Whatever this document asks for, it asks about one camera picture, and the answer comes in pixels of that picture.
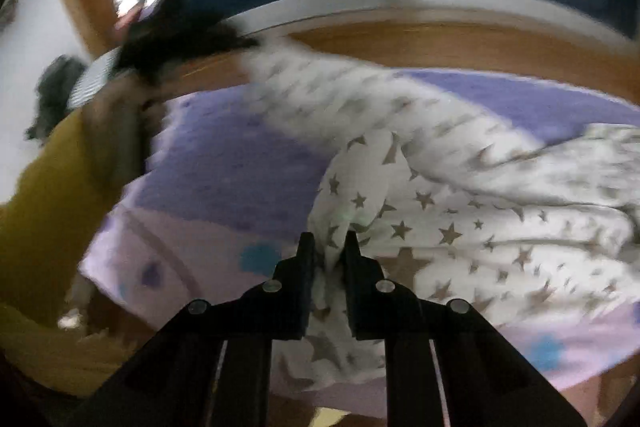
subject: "bed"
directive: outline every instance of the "bed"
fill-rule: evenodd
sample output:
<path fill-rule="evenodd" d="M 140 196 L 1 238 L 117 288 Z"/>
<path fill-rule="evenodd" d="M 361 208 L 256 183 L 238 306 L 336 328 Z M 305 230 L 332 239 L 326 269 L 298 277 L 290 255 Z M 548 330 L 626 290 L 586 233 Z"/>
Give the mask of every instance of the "bed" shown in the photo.
<path fill-rule="evenodd" d="M 484 105 L 546 144 L 578 136 L 588 123 L 640 125 L 640 108 L 622 99 L 549 80 L 434 68 L 404 72 Z M 239 297 L 293 253 L 305 230 L 330 157 L 247 111 L 245 90 L 201 92 L 172 103 L 152 169 L 127 187 L 82 263 L 105 295 L 153 328 L 193 298 Z M 578 328 L 501 332 L 562 390 L 631 357 L 640 348 L 639 321 L 638 307 L 625 305 Z M 276 370 L 272 389 L 318 406 L 385 415 L 383 379 L 300 395 L 301 383 Z"/>

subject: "white wall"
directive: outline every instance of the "white wall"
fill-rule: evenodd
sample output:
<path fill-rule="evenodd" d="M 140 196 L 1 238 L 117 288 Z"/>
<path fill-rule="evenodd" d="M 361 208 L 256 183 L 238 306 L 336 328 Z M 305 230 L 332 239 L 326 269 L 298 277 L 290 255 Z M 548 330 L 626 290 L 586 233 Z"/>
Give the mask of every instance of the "white wall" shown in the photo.
<path fill-rule="evenodd" d="M 36 142 L 24 140 L 35 115 L 34 90 L 63 54 L 90 60 L 62 0 L 18 0 L 15 21 L 0 33 L 0 202 L 38 153 Z"/>

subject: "white blanket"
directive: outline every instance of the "white blanket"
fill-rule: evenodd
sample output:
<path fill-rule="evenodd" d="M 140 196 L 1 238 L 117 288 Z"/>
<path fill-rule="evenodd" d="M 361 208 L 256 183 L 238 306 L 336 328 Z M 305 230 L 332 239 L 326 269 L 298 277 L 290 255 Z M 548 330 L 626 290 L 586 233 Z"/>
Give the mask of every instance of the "white blanket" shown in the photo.
<path fill-rule="evenodd" d="M 256 110 L 337 152 L 308 218 L 324 256 L 308 334 L 277 349 L 309 389 L 384 374 L 383 344 L 352 339 L 344 314 L 349 229 L 418 297 L 466 299 L 497 326 L 580 321 L 640 296 L 620 259 L 636 249 L 639 129 L 596 124 L 543 148 L 482 107 L 372 64 L 273 44 L 247 67 Z"/>

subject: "yellow cloth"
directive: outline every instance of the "yellow cloth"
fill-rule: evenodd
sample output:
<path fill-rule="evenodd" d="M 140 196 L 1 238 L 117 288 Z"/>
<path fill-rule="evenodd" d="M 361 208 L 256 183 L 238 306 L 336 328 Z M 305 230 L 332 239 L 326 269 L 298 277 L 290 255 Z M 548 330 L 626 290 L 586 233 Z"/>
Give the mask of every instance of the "yellow cloth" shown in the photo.
<path fill-rule="evenodd" d="M 57 328 L 78 262 L 120 192 L 94 178 L 75 111 L 0 207 L 0 347 L 57 391 L 88 396 L 130 355 L 110 339 Z"/>

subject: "screw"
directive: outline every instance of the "screw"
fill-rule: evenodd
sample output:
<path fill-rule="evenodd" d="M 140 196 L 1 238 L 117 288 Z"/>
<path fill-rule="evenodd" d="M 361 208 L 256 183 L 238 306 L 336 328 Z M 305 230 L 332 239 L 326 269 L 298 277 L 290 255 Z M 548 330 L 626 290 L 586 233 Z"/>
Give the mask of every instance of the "screw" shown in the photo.
<path fill-rule="evenodd" d="M 451 310 L 456 313 L 464 315 L 466 312 L 469 311 L 469 308 L 471 308 L 471 306 L 469 305 L 468 302 L 464 301 L 463 299 L 453 299 L 449 303 L 449 308 L 451 308 Z"/>
<path fill-rule="evenodd" d="M 202 315 L 209 308 L 209 303 L 203 299 L 196 299 L 187 308 L 191 315 Z"/>
<path fill-rule="evenodd" d="M 389 279 L 380 279 L 378 282 L 376 282 L 376 290 L 378 290 L 380 293 L 391 293 L 395 289 L 396 285 Z"/>
<path fill-rule="evenodd" d="M 276 293 L 282 289 L 282 283 L 275 279 L 269 279 L 262 283 L 262 289 L 267 293 Z"/>

